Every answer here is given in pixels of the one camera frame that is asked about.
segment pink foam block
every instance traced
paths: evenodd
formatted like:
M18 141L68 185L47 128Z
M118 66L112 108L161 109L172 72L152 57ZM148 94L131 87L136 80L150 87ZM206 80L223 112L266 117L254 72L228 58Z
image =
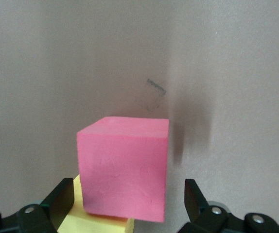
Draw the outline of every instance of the pink foam block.
M163 222L168 119L105 117L77 134L84 208Z

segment yellow foam block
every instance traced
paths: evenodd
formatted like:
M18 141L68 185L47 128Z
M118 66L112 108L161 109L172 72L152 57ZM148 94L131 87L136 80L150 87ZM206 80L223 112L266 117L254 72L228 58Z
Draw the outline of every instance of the yellow foam block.
M80 178L74 181L75 203L58 228L59 233L133 233L134 219L88 214L83 208Z

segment bolt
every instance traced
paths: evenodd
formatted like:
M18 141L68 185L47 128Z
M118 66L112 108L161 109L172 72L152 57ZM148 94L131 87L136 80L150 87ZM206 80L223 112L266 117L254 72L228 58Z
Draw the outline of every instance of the bolt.
M260 224L265 222L265 220L259 215L253 215L252 218L255 222L260 223Z
M222 210L218 207L213 207L212 212L215 213L216 215L220 215L222 213Z
M34 211L34 208L33 207L28 207L26 210L25 210L25 213L28 214L30 212Z

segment cube front face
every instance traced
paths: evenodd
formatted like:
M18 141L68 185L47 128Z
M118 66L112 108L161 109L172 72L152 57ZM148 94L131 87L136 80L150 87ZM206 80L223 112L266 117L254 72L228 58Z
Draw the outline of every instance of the cube front face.
M168 120L163 124L167 130L161 137L78 133L87 212L164 221Z

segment cube top face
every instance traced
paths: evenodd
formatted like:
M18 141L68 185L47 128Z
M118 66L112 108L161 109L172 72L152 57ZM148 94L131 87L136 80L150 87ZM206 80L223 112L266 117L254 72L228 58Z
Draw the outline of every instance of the cube top face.
M168 119L108 116L79 131L78 134L106 134L167 138Z
M168 129L168 119L106 117L80 131L85 210L163 222Z

